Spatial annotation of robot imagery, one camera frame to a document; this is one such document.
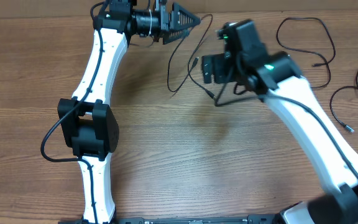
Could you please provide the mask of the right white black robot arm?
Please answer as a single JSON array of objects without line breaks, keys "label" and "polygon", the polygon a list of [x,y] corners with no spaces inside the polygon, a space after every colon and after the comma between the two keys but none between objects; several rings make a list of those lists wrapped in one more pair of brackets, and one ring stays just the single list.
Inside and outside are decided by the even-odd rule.
[{"label": "right white black robot arm", "polygon": [[357,223],[358,153],[316,99],[309,81],[286,52],[269,54],[250,19],[226,23],[217,33],[224,52],[205,55],[205,83],[233,82],[253,92],[288,127],[310,160],[324,195],[291,205],[272,223]]}]

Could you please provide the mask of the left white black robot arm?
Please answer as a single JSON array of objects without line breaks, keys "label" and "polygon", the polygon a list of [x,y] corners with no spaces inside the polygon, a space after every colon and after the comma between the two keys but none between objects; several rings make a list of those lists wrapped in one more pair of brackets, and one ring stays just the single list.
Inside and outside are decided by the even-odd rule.
[{"label": "left white black robot arm", "polygon": [[73,151],[83,178],[85,210],[78,223],[113,223],[116,206],[111,191],[111,159],[119,140],[111,93],[116,73],[133,35],[164,44],[186,37],[201,19],[177,3],[155,1],[147,10],[136,1],[104,1],[92,13],[94,39],[83,78],[70,99],[58,103],[58,124]]}]

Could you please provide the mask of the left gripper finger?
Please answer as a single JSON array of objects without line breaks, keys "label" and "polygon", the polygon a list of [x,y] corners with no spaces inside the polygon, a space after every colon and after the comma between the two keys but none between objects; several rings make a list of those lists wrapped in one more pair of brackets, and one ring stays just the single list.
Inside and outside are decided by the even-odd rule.
[{"label": "left gripper finger", "polygon": [[178,39],[187,37],[189,33],[190,33],[189,30],[185,29],[185,30],[179,30],[176,32],[170,32],[169,34],[165,34],[163,36],[163,45],[167,45],[167,44],[174,42]]},{"label": "left gripper finger", "polygon": [[172,4],[171,30],[181,31],[198,26],[200,23],[201,19],[198,16],[192,14],[176,2]]}]

